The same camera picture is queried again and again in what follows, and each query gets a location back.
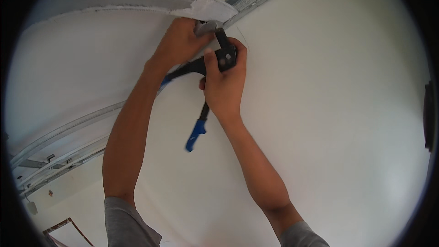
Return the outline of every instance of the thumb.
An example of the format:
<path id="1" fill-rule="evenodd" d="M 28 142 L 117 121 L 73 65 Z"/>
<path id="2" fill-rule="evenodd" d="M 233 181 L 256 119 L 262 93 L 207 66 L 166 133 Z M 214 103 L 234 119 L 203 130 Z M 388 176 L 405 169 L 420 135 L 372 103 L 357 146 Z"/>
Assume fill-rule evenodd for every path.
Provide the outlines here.
<path id="1" fill-rule="evenodd" d="M 204 64 L 206 65 L 206 74 L 208 78 L 216 78 L 221 74 L 218 69 L 217 56 L 211 48 L 204 50 Z"/>

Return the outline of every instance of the right hand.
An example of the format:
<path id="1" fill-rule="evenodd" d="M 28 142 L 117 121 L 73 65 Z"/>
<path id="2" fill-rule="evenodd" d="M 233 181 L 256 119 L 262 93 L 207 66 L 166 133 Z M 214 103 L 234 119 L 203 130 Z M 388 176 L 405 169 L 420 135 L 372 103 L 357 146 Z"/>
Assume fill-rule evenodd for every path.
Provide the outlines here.
<path id="1" fill-rule="evenodd" d="M 241 97 L 247 65 L 247 48 L 235 38 L 228 38 L 228 41 L 237 49 L 236 66 L 221 73 L 215 53 L 207 48 L 204 51 L 206 77 L 201 79 L 199 86 L 204 90 L 207 105 L 221 124 L 241 119 Z"/>

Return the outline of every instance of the white ceiling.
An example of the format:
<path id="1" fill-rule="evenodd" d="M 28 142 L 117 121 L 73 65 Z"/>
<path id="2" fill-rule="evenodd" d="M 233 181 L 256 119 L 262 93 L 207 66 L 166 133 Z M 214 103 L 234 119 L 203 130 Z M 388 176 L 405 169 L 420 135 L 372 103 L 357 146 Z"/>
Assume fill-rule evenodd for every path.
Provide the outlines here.
<path id="1" fill-rule="evenodd" d="M 172 19 L 135 11 L 71 14 L 26 30 L 6 97 L 11 153 L 125 100 Z M 244 122 L 303 218 L 332 246 L 389 246 L 416 206 L 429 160 L 426 57 L 401 2 L 271 0 L 226 33 L 249 48 Z M 199 79 L 179 78 L 158 96 L 141 184 L 192 245 L 275 245 L 213 114 L 194 151 L 184 150 L 204 102 Z M 34 158 L 108 133 L 113 120 Z"/>

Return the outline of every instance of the gray t-shirt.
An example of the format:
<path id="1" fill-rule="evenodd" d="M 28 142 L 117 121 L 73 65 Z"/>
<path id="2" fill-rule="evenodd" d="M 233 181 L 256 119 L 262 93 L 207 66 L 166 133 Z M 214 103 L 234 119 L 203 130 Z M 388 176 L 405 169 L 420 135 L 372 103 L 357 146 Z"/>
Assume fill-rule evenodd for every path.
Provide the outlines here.
<path id="1" fill-rule="evenodd" d="M 158 247 L 162 236 L 146 225 L 128 202 L 109 196 L 105 204 L 108 247 Z M 329 247 L 306 222 L 297 222 L 281 235 L 282 247 Z"/>

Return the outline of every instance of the metal ceiling frame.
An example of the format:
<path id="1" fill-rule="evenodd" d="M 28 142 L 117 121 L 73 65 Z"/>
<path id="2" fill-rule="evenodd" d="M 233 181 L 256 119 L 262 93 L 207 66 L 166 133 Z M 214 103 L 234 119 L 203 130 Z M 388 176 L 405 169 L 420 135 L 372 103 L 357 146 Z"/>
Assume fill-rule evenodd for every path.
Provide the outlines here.
<path id="1" fill-rule="evenodd" d="M 65 15 L 67 13 L 74 13 L 74 12 L 89 12 L 89 11 L 101 11 L 101 10 L 114 10 L 114 9 L 137 9 L 137 10 L 144 10 L 144 11 L 159 11 L 159 12 L 165 12 L 168 14 L 173 14 L 177 16 L 188 16 L 188 15 L 182 15 L 178 12 L 173 12 L 173 6 L 175 6 L 175 2 L 168 2 L 167 0 L 153 0 L 151 4 L 154 4 L 154 2 L 159 2 L 161 5 L 149 5 L 142 7 L 135 6 L 133 7 L 132 1 L 127 0 L 125 1 L 125 5 L 123 7 L 115 8 L 114 5 L 105 5 L 107 4 L 107 0 L 103 1 L 92 1 L 91 4 L 87 2 L 87 0 L 79 0 L 80 3 L 78 5 L 69 4 L 68 8 L 58 8 L 57 6 L 62 5 L 65 0 L 56 0 L 55 2 L 52 0 L 51 4 L 55 5 L 55 8 L 57 12 L 48 11 L 47 6 L 48 4 L 44 2 L 44 0 L 40 0 L 37 4 L 37 8 L 40 7 L 43 10 L 43 14 L 36 15 L 31 14 L 29 17 L 28 22 L 26 23 L 26 27 L 30 27 L 33 24 L 36 23 L 43 23 L 44 21 L 54 19 L 56 17 L 59 17 L 61 15 Z M 245 15 L 249 14 L 252 10 L 256 9 L 258 6 L 262 5 L 263 3 L 267 2 L 268 0 L 226 0 L 225 3 L 223 3 L 220 0 L 215 0 L 216 3 L 223 3 L 222 5 L 225 6 L 226 12 L 233 13 L 233 10 L 236 10 L 236 14 L 232 16 L 228 20 L 221 19 L 215 19 L 218 20 L 217 23 L 219 25 L 224 22 L 222 25 L 223 28 L 230 27 L 233 23 L 244 17 Z M 188 0 L 180 0 L 181 4 L 187 4 Z M 194 16 L 188 16 L 191 18 L 202 20 L 202 16 L 200 17 L 199 14 L 195 14 Z M 18 154 L 16 154 L 11 159 L 11 168 L 15 169 L 16 167 L 20 166 L 25 162 L 25 160 L 29 159 L 32 155 L 34 155 L 36 152 L 40 151 L 44 147 L 52 144 L 53 142 L 71 134 L 75 131 L 84 128 L 85 126 L 88 126 L 90 124 L 93 124 L 99 120 L 102 120 L 104 118 L 107 118 L 109 116 L 112 116 L 120 111 L 122 106 L 125 104 L 125 101 L 113 104 L 111 106 L 102 108 L 100 110 L 97 110 L 95 112 L 92 112 L 88 115 L 85 115 L 81 118 L 78 118 L 76 120 L 73 120 L 51 132 L 48 134 L 40 137 L 38 140 L 32 142 L 30 145 L 25 147 L 22 151 L 20 151 Z M 91 141 L 90 143 L 86 145 L 82 145 L 73 151 L 70 151 L 69 153 L 59 156 L 56 158 L 53 162 L 50 162 L 48 164 L 41 163 L 41 168 L 37 169 L 34 173 L 30 174 L 30 176 L 23 179 L 22 182 L 17 184 L 18 189 L 21 192 L 21 198 L 25 198 L 23 192 L 27 195 L 35 192 L 36 190 L 40 189 L 44 185 L 50 183 L 54 179 L 62 176 L 65 173 L 68 173 L 70 170 L 84 164 L 85 162 L 95 158 L 96 156 L 99 156 L 104 153 L 105 146 L 108 140 L 109 134 L 106 134 L 96 140 Z"/>

